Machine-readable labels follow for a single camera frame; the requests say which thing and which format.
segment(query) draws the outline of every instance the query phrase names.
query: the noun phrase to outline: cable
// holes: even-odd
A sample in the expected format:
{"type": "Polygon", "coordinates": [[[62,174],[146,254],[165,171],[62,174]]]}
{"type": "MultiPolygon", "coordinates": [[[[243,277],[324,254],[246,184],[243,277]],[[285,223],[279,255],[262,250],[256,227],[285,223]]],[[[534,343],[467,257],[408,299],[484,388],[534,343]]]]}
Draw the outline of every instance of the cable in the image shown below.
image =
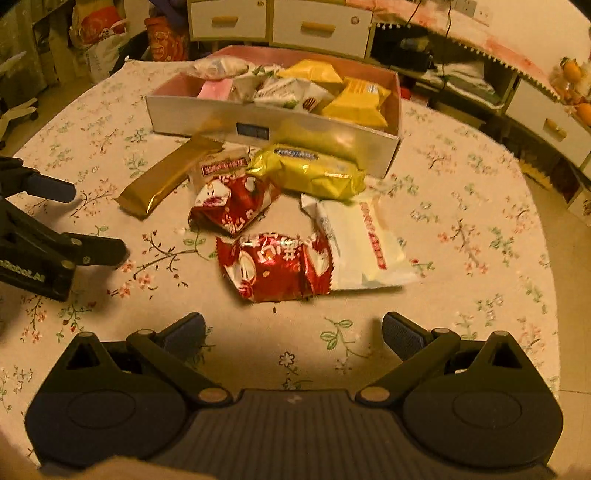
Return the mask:
{"type": "Polygon", "coordinates": [[[435,103],[439,101],[441,98],[441,93],[445,90],[447,86],[447,78],[445,76],[445,57],[446,57],[446,48],[447,48],[447,38],[449,36],[449,31],[452,27],[452,0],[449,1],[449,8],[447,9],[447,31],[445,32],[445,37],[443,39],[443,49],[441,51],[441,75],[443,76],[443,86],[437,92],[437,95],[432,99],[433,106],[435,103]]]}
{"type": "Polygon", "coordinates": [[[447,86],[447,78],[445,76],[445,51],[447,47],[447,38],[449,36],[449,31],[452,27],[452,0],[449,0],[449,8],[447,9],[447,31],[445,32],[445,37],[443,39],[443,51],[441,52],[441,73],[443,75],[443,87],[442,90],[445,90],[447,86]]]}
{"type": "Polygon", "coordinates": [[[409,19],[407,20],[407,22],[404,24],[404,27],[405,27],[405,28],[406,28],[406,27],[409,25],[410,21],[413,19],[414,15],[417,13],[417,11],[418,11],[418,7],[420,7],[422,3],[423,3],[423,0],[418,0],[417,7],[414,9],[414,12],[413,12],[413,14],[410,16],[410,18],[409,18],[409,19]]]}

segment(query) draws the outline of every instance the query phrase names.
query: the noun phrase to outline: printed logo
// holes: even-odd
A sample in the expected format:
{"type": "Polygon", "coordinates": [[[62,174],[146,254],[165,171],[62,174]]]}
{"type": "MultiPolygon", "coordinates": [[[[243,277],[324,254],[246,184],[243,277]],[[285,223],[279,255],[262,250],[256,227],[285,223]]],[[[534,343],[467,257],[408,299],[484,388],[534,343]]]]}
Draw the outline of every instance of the printed logo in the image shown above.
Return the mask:
{"type": "Polygon", "coordinates": [[[201,167],[201,173],[204,177],[219,173],[221,171],[232,171],[236,170],[240,167],[247,167],[248,161],[244,158],[236,158],[234,160],[221,160],[215,163],[210,163],[209,165],[203,165],[201,167]]]}
{"type": "Polygon", "coordinates": [[[296,150],[295,148],[276,148],[275,153],[282,157],[301,158],[302,160],[318,160],[318,155],[315,153],[296,150]]]}
{"type": "Polygon", "coordinates": [[[379,243],[379,238],[375,234],[374,219],[372,218],[371,212],[369,211],[369,205],[366,202],[360,202],[359,206],[361,207],[361,213],[363,213],[363,221],[365,222],[365,228],[368,231],[371,246],[374,249],[375,258],[378,261],[378,267],[382,270],[387,270],[388,267],[386,266],[386,261],[384,260],[382,245],[379,243]]]}
{"type": "Polygon", "coordinates": [[[19,267],[18,265],[13,265],[8,260],[0,260],[0,267],[4,267],[7,270],[13,271],[14,273],[18,273],[23,277],[32,278],[33,280],[45,283],[45,275],[41,275],[39,273],[34,274],[31,270],[26,270],[25,268],[19,267]]]}

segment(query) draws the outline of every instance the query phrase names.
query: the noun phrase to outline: chair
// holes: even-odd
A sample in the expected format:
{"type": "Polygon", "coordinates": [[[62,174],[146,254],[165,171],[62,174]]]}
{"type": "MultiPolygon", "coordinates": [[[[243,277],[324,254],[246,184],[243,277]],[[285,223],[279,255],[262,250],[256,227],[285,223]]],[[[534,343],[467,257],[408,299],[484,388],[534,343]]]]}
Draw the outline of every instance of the chair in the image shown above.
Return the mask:
{"type": "MultiPolygon", "coordinates": [[[[14,57],[9,58],[4,63],[0,63],[0,80],[2,80],[4,76],[9,75],[10,71],[22,60],[25,54],[26,52],[23,51],[14,57]]],[[[6,103],[3,102],[2,99],[0,99],[0,102],[0,150],[2,150],[6,146],[6,142],[2,137],[4,136],[4,133],[6,133],[10,120],[27,115],[29,115],[30,120],[35,120],[39,116],[39,113],[37,112],[39,101],[36,98],[32,98],[13,108],[1,108],[2,105],[6,105],[6,103]]]]}

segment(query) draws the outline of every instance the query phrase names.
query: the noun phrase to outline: white snack wrapper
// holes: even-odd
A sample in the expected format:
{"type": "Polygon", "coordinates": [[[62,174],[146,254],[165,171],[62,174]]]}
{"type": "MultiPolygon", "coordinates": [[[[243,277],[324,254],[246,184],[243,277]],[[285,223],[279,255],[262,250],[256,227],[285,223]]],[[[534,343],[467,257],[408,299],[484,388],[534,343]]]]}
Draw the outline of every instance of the white snack wrapper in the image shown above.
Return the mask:
{"type": "Polygon", "coordinates": [[[193,62],[186,73],[204,80],[223,80],[248,72],[253,64],[237,57],[205,57],[193,62]]]}
{"type": "Polygon", "coordinates": [[[311,112],[319,104],[334,100],[328,90],[309,80],[269,78],[254,94],[255,103],[311,112]]]}
{"type": "Polygon", "coordinates": [[[302,209],[323,230],[333,257],[330,289],[367,290],[418,281],[379,208],[379,196],[347,202],[301,196],[302,209]]]}
{"type": "Polygon", "coordinates": [[[269,78],[273,78],[283,67],[279,65],[251,67],[248,72],[233,78],[234,98],[243,102],[252,102],[256,91],[269,78]]]}

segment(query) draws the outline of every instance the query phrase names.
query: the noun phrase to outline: floral tablecloth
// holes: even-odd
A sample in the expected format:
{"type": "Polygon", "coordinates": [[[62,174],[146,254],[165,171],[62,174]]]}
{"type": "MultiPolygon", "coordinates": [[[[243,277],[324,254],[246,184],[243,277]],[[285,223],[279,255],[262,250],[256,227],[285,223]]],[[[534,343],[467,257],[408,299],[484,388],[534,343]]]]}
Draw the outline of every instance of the floral tablecloth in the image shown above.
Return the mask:
{"type": "MultiPolygon", "coordinates": [[[[215,233],[187,228],[194,194],[182,184],[145,221],[114,201],[184,138],[151,131],[145,95],[183,64],[130,61],[57,115],[16,155],[76,184],[69,205],[26,194],[11,200],[58,232],[122,238],[120,269],[80,267],[65,303],[0,285],[0,427],[34,459],[23,418],[43,379],[82,330],[122,340],[188,312],[205,316],[207,338],[192,367],[241,388],[355,391],[399,360],[380,321],[397,310],[426,329],[466,339],[508,330],[552,389],[558,388],[554,283],[532,197],[517,161],[480,132],[404,101],[404,140],[388,177],[372,188],[420,282],[307,301],[245,303],[218,267],[215,233]]],[[[251,232],[306,236],[296,196],[278,199],[251,232]]]]}

